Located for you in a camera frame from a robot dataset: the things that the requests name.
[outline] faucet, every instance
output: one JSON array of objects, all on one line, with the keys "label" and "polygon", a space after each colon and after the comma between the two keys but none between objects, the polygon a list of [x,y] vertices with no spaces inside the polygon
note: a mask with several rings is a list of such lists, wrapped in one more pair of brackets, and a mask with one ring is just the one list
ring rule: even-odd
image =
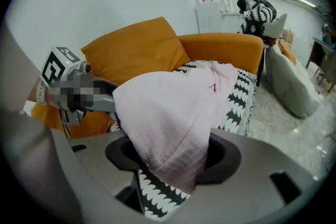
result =
[{"label": "faucet", "polygon": [[230,5],[230,4],[227,4],[227,5],[225,6],[225,12],[228,12],[228,10],[227,10],[227,6],[230,6],[230,8],[231,8],[231,5]]}]

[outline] orange sofa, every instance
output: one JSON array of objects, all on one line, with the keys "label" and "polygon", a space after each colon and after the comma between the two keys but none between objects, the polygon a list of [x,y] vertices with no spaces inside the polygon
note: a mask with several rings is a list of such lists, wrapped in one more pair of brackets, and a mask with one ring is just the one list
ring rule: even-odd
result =
[{"label": "orange sofa", "polygon": [[[163,18],[133,24],[101,36],[82,48],[95,76],[115,84],[146,72],[172,71],[190,60],[216,60],[256,74],[264,49],[259,37],[206,33],[177,36]],[[58,109],[36,104],[32,116],[63,130]],[[87,113],[72,138],[105,133],[113,120],[104,112]]]}]

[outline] floor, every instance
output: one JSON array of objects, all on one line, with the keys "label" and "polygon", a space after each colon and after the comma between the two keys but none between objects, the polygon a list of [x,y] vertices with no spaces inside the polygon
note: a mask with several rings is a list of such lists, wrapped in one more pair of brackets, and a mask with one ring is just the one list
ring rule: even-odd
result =
[{"label": "floor", "polygon": [[264,71],[250,120],[250,137],[276,146],[313,176],[322,178],[336,158],[336,134],[330,135],[336,132],[336,87],[326,94],[326,82],[317,86],[318,80],[312,78],[316,69],[311,63],[307,71],[322,95],[321,103],[315,114],[306,119],[296,118],[281,105]]}]

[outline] robotic arm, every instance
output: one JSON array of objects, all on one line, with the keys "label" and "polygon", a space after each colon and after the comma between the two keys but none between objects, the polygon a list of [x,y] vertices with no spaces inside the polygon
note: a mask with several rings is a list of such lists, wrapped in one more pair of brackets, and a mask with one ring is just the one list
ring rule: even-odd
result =
[{"label": "robotic arm", "polygon": [[36,100],[46,104],[41,94],[48,89],[53,106],[63,110],[63,124],[79,125],[87,111],[115,112],[112,92],[116,87],[93,76],[90,65],[66,47],[52,47],[43,65]]}]

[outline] pink blanket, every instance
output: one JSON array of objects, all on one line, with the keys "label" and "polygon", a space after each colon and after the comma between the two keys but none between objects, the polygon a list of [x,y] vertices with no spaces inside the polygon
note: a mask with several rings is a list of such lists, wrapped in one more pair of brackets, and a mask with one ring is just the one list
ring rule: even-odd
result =
[{"label": "pink blanket", "polygon": [[225,100],[238,71],[212,63],[182,73],[152,72],[113,92],[122,129],[150,171],[166,184],[191,193],[205,166],[210,129],[229,111]]}]

